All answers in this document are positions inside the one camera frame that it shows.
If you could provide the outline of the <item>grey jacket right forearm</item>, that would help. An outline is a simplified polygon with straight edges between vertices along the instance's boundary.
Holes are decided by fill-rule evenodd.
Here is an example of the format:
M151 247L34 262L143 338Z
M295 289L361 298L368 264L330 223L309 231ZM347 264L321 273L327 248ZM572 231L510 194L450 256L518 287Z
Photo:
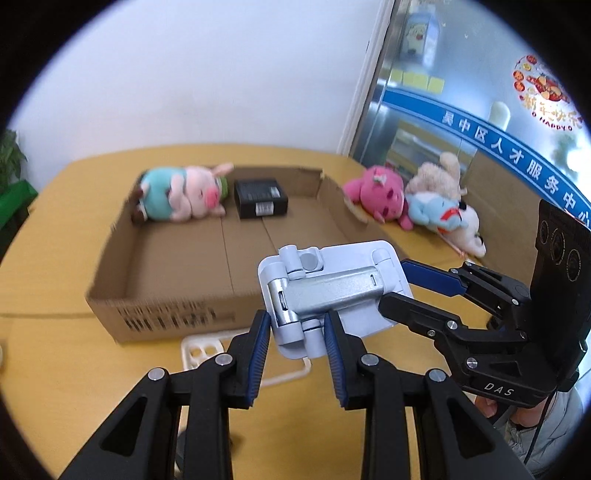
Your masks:
M527 468L535 476L545 474L558 459L583 418L583 404L575 387L558 392L542 424ZM509 420L501 429L510 448L524 462L536 433Z

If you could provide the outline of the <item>person right hand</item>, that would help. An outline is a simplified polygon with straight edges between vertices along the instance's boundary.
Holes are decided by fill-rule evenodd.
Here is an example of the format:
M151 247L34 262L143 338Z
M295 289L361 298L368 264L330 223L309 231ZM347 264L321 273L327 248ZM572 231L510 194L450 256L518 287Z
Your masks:
M538 426L550 413L554 403L555 398L548 397L533 408L517 408L509 406L506 411L500 413L500 406L496 400L477 396L474 401L477 409L487 419L495 419L498 416L507 416L511 422L526 429Z

